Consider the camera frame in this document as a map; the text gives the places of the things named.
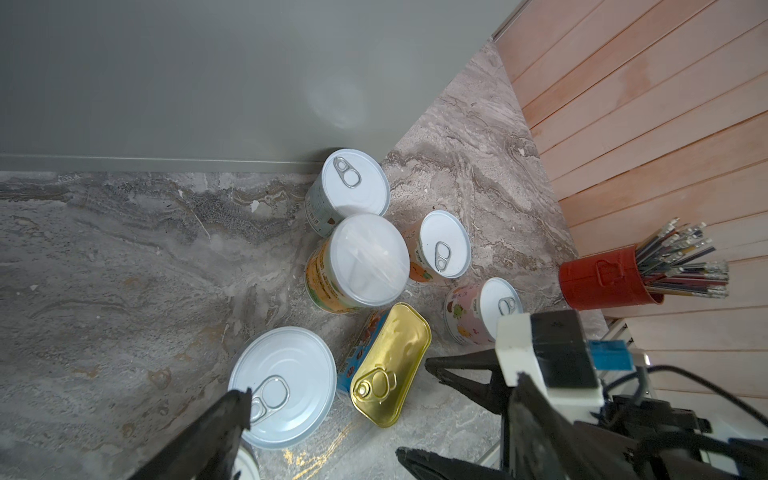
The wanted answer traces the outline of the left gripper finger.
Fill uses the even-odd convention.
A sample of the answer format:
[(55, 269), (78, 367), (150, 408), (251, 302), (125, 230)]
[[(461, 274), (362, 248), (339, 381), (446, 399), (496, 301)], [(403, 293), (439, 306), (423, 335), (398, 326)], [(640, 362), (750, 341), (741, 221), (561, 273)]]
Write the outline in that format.
[(237, 479), (241, 436), (250, 428), (253, 394), (230, 390), (158, 454), (134, 479)]

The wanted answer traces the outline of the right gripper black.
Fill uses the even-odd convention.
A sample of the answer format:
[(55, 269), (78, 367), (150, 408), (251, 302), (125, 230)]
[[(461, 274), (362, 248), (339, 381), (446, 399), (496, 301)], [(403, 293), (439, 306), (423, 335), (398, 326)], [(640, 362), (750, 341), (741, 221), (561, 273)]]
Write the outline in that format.
[[(545, 399), (534, 380), (518, 374), (506, 384), (494, 349), (428, 358), (426, 371), (442, 385), (493, 414), (506, 411), (500, 443), (500, 470), (436, 453), (399, 447), (399, 463), (420, 480), (504, 479), (730, 479), (732, 476), (681, 451), (730, 458), (741, 479), (767, 477), (767, 451), (745, 441), (716, 440), (704, 434), (662, 431), (634, 440), (584, 422), (570, 422)], [(487, 382), (460, 372), (488, 372)]]

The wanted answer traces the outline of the gold rectangular sardine tin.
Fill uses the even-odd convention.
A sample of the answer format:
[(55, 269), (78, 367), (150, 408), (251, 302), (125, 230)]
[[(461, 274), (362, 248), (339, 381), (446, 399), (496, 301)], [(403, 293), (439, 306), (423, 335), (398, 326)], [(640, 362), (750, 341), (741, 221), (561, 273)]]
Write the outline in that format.
[(428, 322), (407, 303), (373, 313), (338, 368), (337, 395), (376, 426), (393, 426), (431, 341)]

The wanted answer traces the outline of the pink labelled can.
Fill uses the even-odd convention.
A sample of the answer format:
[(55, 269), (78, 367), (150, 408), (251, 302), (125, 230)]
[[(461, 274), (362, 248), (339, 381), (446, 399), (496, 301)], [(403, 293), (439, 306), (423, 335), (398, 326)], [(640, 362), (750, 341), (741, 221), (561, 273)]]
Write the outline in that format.
[(457, 343), (484, 346), (495, 342), (502, 317), (523, 310), (515, 288), (507, 280), (494, 277), (453, 289), (442, 313), (448, 333)]

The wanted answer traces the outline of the orange labelled can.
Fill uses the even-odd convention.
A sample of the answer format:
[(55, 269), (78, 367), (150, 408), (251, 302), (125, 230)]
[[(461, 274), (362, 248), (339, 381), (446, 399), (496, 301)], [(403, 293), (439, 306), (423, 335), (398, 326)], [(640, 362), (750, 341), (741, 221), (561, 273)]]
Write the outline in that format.
[(462, 223), (445, 210), (434, 210), (402, 232), (410, 260), (409, 278), (427, 283), (457, 279), (471, 264), (471, 244)]

